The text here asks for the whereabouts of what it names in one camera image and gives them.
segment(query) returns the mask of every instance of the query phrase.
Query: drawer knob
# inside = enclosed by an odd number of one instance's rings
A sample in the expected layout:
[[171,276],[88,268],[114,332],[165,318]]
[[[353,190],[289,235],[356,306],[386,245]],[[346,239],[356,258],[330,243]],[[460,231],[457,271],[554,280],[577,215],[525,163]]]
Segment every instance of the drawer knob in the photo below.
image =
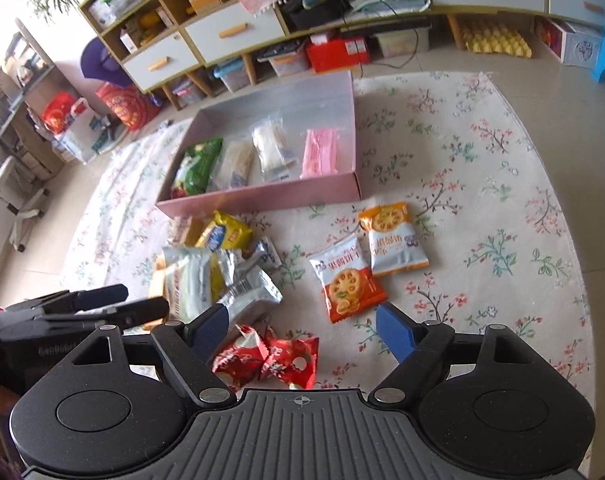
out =
[[170,61],[169,56],[165,56],[162,59],[159,59],[158,61],[156,61],[155,63],[150,64],[149,67],[147,68],[147,70],[149,70],[149,72],[153,72],[154,70],[157,70],[159,68],[162,68],[162,67],[168,65],[169,61]]
[[218,37],[223,40],[224,38],[235,36],[236,34],[241,33],[243,30],[247,30],[248,27],[249,23],[240,23],[239,25],[235,25],[234,27],[219,32]]
[[596,12],[598,14],[605,14],[605,8],[591,2],[585,2],[585,9],[591,10],[591,12]]

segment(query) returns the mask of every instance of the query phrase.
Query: cabinet leg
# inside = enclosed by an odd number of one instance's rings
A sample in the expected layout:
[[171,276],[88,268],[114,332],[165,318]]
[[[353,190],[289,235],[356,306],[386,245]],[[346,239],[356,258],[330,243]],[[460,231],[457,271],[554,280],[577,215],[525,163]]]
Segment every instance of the cabinet leg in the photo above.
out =
[[169,102],[173,105],[173,107],[177,111],[180,111],[182,109],[182,106],[180,106],[180,103],[178,102],[178,96],[171,91],[169,85],[163,85],[162,90],[167,96],[167,99],[169,99]]
[[251,54],[243,54],[242,60],[245,63],[245,70],[249,76],[249,81],[251,81],[252,85],[255,85],[258,80],[256,78],[256,69],[254,68],[254,60],[251,59]]
[[196,72],[187,72],[186,76],[189,78],[189,80],[194,85],[196,85],[199,89],[201,89],[209,97],[214,98],[216,96],[216,94],[214,93],[212,88],[209,86],[207,81],[205,81],[203,78],[201,78]]
[[456,42],[456,46],[459,50],[464,50],[464,41],[462,41],[462,31],[460,30],[460,23],[458,23],[458,16],[455,14],[447,14],[447,20],[449,20],[449,27],[453,34],[453,39]]

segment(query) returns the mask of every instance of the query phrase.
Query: open box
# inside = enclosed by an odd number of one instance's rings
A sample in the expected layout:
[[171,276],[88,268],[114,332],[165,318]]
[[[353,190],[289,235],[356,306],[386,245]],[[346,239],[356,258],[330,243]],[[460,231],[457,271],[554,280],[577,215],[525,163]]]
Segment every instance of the open box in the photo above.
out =
[[[256,123],[277,114],[282,116],[286,141],[299,161],[292,167],[291,178],[281,182],[263,182],[256,156],[248,186],[170,199],[176,170],[189,146],[218,136],[223,139],[250,138]],[[300,178],[306,133],[310,128],[338,130],[336,174]],[[206,216],[216,209],[238,214],[317,203],[356,202],[361,199],[356,167],[351,72],[345,70],[309,76],[279,82],[270,88],[198,110],[167,172],[156,205],[174,218]]]

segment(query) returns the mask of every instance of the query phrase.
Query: white label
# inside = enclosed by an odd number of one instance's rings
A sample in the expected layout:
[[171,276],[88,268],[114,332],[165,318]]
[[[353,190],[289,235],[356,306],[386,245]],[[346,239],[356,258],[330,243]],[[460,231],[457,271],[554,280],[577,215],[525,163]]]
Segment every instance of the white label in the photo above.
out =
[[367,52],[367,46],[364,43],[364,40],[347,41],[345,43],[345,48],[346,53],[349,54],[349,56],[352,56],[353,54],[362,54],[363,52]]

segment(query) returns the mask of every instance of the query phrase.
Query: green snack package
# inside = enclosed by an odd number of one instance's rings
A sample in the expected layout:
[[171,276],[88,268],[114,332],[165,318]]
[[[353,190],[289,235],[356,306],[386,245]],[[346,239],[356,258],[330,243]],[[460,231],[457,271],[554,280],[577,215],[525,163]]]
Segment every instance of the green snack package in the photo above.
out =
[[171,198],[199,195],[206,191],[214,162],[222,149],[222,137],[206,140],[189,146],[180,163],[173,186]]

